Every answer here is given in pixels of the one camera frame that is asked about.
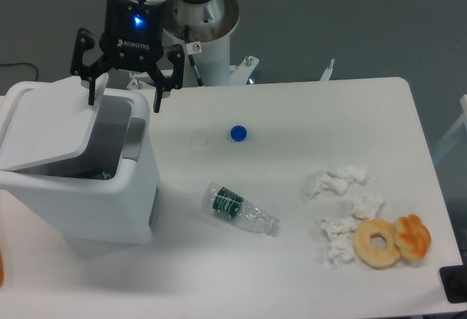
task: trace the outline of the donut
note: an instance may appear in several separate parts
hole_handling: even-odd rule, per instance
[[[382,237],[386,241],[386,247],[381,249],[373,246],[372,237]],[[362,221],[355,230],[353,247],[358,257],[375,268],[391,266],[401,257],[394,244],[394,226],[384,219]]]
[[[431,235],[420,217],[408,215],[395,220],[394,242],[405,259],[418,261],[425,257],[431,245]]]

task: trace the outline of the black object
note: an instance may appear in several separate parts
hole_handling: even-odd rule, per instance
[[[188,44],[190,42],[190,26],[185,25],[185,44]],[[188,55],[188,60],[190,62],[190,65],[193,67],[193,71],[195,72],[196,76],[196,82],[198,82],[198,87],[204,87],[204,83],[201,79],[201,75],[199,74],[198,67],[196,66],[195,63],[195,58],[193,55]]]
[[[147,72],[154,82],[154,112],[159,112],[162,93],[183,86],[185,53],[182,45],[162,47],[163,19],[167,2],[107,0],[104,33],[101,36],[80,28],[74,43],[70,72],[89,82],[89,105],[94,104],[96,79],[111,68]],[[99,44],[103,55],[92,65],[82,62],[84,53]],[[173,63],[172,76],[164,77],[156,62],[166,55]]]
[[[439,274],[447,300],[451,303],[467,302],[467,266],[444,266]]]

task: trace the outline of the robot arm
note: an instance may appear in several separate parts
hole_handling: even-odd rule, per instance
[[[161,44],[167,5],[168,0],[107,0],[104,33],[96,36],[85,28],[78,30],[70,72],[89,85],[89,105],[94,103],[96,79],[111,68],[149,74],[156,88],[154,112],[160,109],[164,91],[182,87],[183,47]],[[103,55],[86,66],[82,57],[96,44]],[[174,65],[170,77],[164,77],[156,65],[163,55]]]

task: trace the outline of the orange pastry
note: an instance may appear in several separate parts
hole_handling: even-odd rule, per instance
[[[431,245],[431,235],[417,215],[408,215],[395,220],[394,242],[404,258],[418,261],[425,257]]]

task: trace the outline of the blue led light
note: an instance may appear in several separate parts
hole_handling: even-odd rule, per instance
[[[139,18],[139,16],[134,17],[134,25],[136,27],[140,27],[143,23],[144,21],[141,18]]]

